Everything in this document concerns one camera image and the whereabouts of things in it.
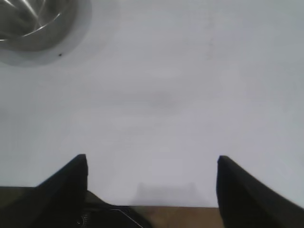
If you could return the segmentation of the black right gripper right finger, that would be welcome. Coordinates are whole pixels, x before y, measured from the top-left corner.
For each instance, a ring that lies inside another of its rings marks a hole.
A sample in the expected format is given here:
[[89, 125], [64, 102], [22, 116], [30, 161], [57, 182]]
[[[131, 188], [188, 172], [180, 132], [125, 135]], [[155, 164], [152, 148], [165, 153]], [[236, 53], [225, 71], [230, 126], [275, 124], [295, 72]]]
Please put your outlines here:
[[302, 228], [304, 209], [227, 156], [219, 156], [216, 194], [226, 228]]

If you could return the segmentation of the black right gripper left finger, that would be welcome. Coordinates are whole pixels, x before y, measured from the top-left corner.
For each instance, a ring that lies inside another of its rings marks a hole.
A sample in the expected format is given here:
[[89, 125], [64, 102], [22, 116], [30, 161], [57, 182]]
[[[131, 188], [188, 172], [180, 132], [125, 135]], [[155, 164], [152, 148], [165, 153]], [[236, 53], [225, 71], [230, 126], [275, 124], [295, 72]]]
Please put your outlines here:
[[2, 228], [75, 228], [83, 212], [88, 165], [77, 155], [40, 185], [0, 209]]

